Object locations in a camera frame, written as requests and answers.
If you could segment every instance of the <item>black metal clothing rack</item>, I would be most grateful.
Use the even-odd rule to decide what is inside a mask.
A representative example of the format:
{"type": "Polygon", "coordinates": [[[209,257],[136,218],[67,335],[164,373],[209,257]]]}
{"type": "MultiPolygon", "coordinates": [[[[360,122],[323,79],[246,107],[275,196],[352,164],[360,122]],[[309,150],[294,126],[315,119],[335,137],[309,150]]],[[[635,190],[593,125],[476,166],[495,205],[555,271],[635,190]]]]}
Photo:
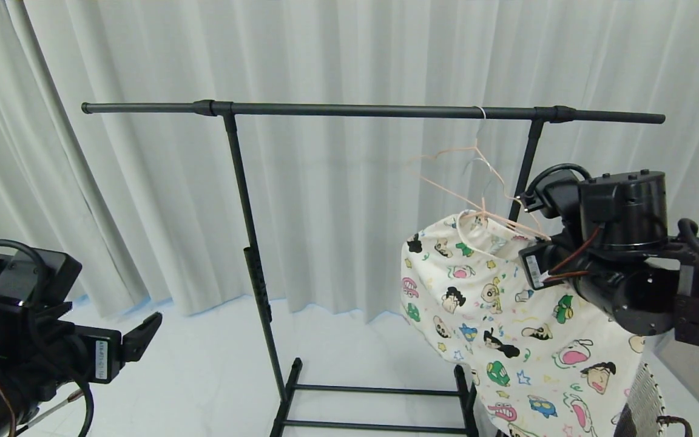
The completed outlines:
{"type": "MultiPolygon", "coordinates": [[[[263,265],[260,260],[258,238],[255,235],[255,222],[252,219],[249,192],[245,170],[242,165],[241,147],[236,127],[237,115],[302,115],[302,116],[340,116],[340,117],[417,117],[417,118],[471,118],[497,120],[530,120],[530,130],[527,135],[527,146],[522,158],[521,171],[516,181],[515,193],[525,191],[530,169],[533,166],[538,139],[544,123],[563,123],[566,121],[614,121],[625,123],[661,124],[665,116],[655,113],[627,113],[594,110],[575,110],[570,107],[416,107],[416,106],[385,106],[385,105],[328,105],[328,104],[287,104],[287,103],[236,103],[216,100],[198,100],[192,103],[83,103],[85,113],[196,113],[210,117],[223,117],[228,143],[231,147],[231,160],[236,174],[236,184],[241,200],[241,210],[244,215],[249,247],[244,249],[245,260],[252,282],[255,304],[258,308],[263,337],[269,351],[274,379],[280,393],[280,407],[274,418],[271,437],[281,437],[286,426],[302,426],[334,429],[383,430],[400,432],[432,432],[438,434],[459,434],[478,437],[478,428],[474,418],[473,405],[476,399],[476,387],[468,389],[463,368],[455,365],[454,378],[457,390],[419,390],[394,389],[381,387],[343,387],[342,385],[314,385],[299,382],[303,362],[297,357],[291,366],[288,381],[284,381],[274,335],[271,330],[272,315],[269,296],[266,292],[266,281],[263,276],[263,265]],[[355,393],[397,393],[397,395],[424,396],[457,396],[463,415],[463,428],[381,425],[364,423],[343,423],[332,421],[302,421],[288,418],[289,409],[296,390],[320,390],[355,393]]],[[[519,218],[519,204],[514,202],[508,218],[516,221],[519,218]]]]}

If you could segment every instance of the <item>floor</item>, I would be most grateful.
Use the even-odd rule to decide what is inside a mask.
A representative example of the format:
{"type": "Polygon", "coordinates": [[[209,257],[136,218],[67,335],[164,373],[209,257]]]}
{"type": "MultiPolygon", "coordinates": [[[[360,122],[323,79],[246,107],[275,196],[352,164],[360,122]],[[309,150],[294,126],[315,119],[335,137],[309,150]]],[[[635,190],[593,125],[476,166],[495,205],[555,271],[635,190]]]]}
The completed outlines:
{"type": "MultiPolygon", "coordinates": [[[[109,385],[94,385],[96,409],[90,435],[269,435],[278,407],[277,388],[253,299],[236,299],[191,317],[178,315],[169,304],[144,305],[117,320],[100,320],[85,302],[67,318],[78,324],[128,331],[153,310],[163,312],[163,326],[141,362],[127,365],[109,385]]],[[[308,307],[291,314],[284,301],[272,302],[272,310],[283,370],[287,373],[293,358],[302,357],[305,364],[300,381],[305,384],[454,389],[452,365],[442,361],[400,316],[385,313],[365,324],[360,312],[332,315],[320,307],[308,307]]],[[[686,417],[699,437],[697,401],[657,359],[651,357],[649,364],[662,385],[669,413],[686,417]]],[[[63,398],[73,390],[72,385],[66,385],[59,396],[63,398]]],[[[77,435],[83,414],[83,402],[75,402],[24,436],[77,435]]],[[[462,426],[457,398],[432,396],[304,392],[294,399],[289,417],[462,426]]],[[[288,428],[284,435],[416,434],[288,428]]],[[[682,434],[676,429],[668,435],[682,434]]]]}

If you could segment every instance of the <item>robotic arm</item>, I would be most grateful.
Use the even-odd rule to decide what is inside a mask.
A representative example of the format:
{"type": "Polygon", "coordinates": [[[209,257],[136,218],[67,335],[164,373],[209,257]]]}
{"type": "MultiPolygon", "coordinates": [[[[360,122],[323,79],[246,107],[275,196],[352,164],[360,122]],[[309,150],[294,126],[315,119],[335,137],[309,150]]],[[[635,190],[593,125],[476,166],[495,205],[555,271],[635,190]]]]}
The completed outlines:
{"type": "Polygon", "coordinates": [[[699,346],[699,237],[697,224],[678,222],[668,235],[664,172],[643,169],[592,177],[559,164],[535,177],[519,195],[526,211],[560,217],[563,232],[519,252],[534,290],[569,282],[625,330],[699,346]],[[579,180],[575,173],[582,175],[579,180]],[[648,262],[667,258],[680,270],[648,262]]]}
{"type": "Polygon", "coordinates": [[[89,384],[109,384],[127,362],[141,359],[163,316],[154,313],[125,335],[58,320],[72,309],[64,299],[83,266],[63,252],[11,240],[0,246],[17,250],[0,254],[0,435],[27,430],[44,417],[36,415],[39,404],[75,382],[79,393],[67,402],[84,398],[84,436],[93,418],[89,384]]]}

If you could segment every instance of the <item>cartoon print shirt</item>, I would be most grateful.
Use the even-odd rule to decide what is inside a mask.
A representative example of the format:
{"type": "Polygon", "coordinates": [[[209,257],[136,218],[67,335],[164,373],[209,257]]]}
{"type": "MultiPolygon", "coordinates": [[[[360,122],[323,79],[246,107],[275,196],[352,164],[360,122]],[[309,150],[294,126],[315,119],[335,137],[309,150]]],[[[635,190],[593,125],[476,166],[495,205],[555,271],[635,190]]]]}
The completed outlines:
{"type": "Polygon", "coordinates": [[[510,437],[612,437],[643,338],[569,285],[533,291],[517,252],[533,241],[464,211],[402,247],[402,310],[510,437]]]}

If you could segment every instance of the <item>wire hanger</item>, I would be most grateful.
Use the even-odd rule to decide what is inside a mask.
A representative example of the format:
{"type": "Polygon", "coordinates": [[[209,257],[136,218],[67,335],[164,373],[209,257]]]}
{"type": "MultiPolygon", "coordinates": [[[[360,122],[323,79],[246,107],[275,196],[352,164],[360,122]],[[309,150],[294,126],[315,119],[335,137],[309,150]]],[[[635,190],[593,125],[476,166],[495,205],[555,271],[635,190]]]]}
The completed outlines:
{"type": "MultiPolygon", "coordinates": [[[[484,110],[483,108],[481,108],[481,107],[478,107],[478,108],[479,108],[479,110],[482,111],[482,114],[484,114],[484,115],[485,115],[485,118],[486,118],[487,116],[486,116],[486,114],[485,114],[485,110],[484,110]]],[[[424,158],[427,158],[428,160],[433,160],[433,161],[435,161],[440,155],[443,155],[444,153],[459,152],[459,151],[469,151],[469,150],[470,150],[470,151],[473,151],[473,152],[476,152],[476,153],[479,155],[479,157],[478,157],[478,158],[474,158],[474,160],[471,160],[471,161],[469,161],[468,163],[470,164],[472,161],[480,160],[480,161],[483,161],[483,163],[487,164],[487,166],[488,166],[488,168],[490,169],[491,173],[492,173],[493,175],[495,175],[495,177],[496,177],[496,178],[500,181],[500,183],[501,183],[503,197],[505,197],[506,199],[508,199],[508,200],[510,200],[510,201],[519,203],[519,204],[522,206],[522,209],[524,209],[524,205],[522,205],[522,201],[521,201],[520,199],[518,199],[518,198],[516,198],[516,197],[509,196],[509,195],[507,194],[507,192],[505,191],[505,180],[503,180],[503,177],[500,176],[500,174],[494,169],[493,165],[491,165],[491,164],[489,163],[489,161],[487,160],[487,158],[485,158],[485,155],[483,155],[482,151],[479,149],[479,147],[478,147],[478,145],[479,145],[479,138],[478,138],[478,135],[479,135],[480,132],[482,132],[482,127],[483,127],[483,124],[480,124],[479,129],[478,129],[477,132],[476,132],[477,138],[476,138],[476,141],[475,141],[473,147],[455,147],[454,149],[445,149],[445,150],[442,150],[442,151],[436,153],[436,155],[420,155],[419,157],[413,157],[413,158],[410,158],[408,161],[406,161],[406,165],[405,165],[405,166],[406,166],[406,169],[408,169],[408,171],[410,171],[410,172],[411,172],[412,174],[414,174],[416,177],[419,177],[419,179],[424,180],[425,182],[430,183],[430,185],[433,185],[433,186],[435,186],[436,188],[439,188],[439,189],[441,189],[441,190],[443,190],[443,191],[446,191],[446,192],[449,193],[449,194],[452,194],[452,196],[455,196],[455,197],[457,197],[458,199],[461,199],[462,201],[465,201],[465,202],[467,202],[469,205],[471,205],[471,206],[473,206],[474,208],[476,208],[476,211],[475,211],[475,212],[472,212],[471,214],[468,214],[468,215],[464,215],[464,216],[463,216],[464,218],[468,218],[468,217],[479,217],[480,220],[482,220],[482,223],[486,226],[486,225],[487,225],[487,220],[488,220],[488,218],[492,217],[493,219],[496,219],[496,220],[499,221],[499,222],[503,222],[503,223],[507,224],[508,227],[510,227],[511,229],[514,229],[514,230],[516,230],[516,231],[518,231],[518,232],[526,231],[526,232],[524,232],[524,233],[528,233],[528,234],[530,234],[530,235],[539,236],[540,238],[543,238],[544,240],[551,240],[550,237],[549,237],[549,235],[546,235],[546,234],[542,231],[542,229],[541,229],[541,224],[540,224],[540,222],[538,222],[538,219],[537,219],[534,215],[531,215],[531,216],[532,216],[532,218],[533,218],[533,221],[536,222],[536,225],[538,225],[538,230],[532,229],[532,228],[530,228],[530,227],[528,227],[528,226],[524,226],[524,225],[521,224],[521,223],[513,222],[513,221],[511,221],[510,219],[507,219],[507,218],[502,217],[502,216],[500,216],[500,215],[496,215],[496,214],[493,214],[493,213],[489,212],[489,211],[486,209],[486,207],[485,207],[485,196],[484,196],[484,192],[483,192],[483,191],[482,191],[482,205],[480,206],[480,205],[477,205],[477,204],[475,204],[474,202],[470,201],[470,200],[467,199],[466,197],[463,197],[463,196],[461,196],[460,194],[455,193],[454,191],[449,190],[448,188],[445,188],[445,186],[441,186],[441,185],[439,185],[438,183],[433,182],[432,180],[428,179],[427,177],[422,176],[422,174],[419,174],[418,172],[413,171],[413,169],[411,169],[411,163],[412,163],[413,161],[416,161],[416,160],[423,160],[424,158]]]]}

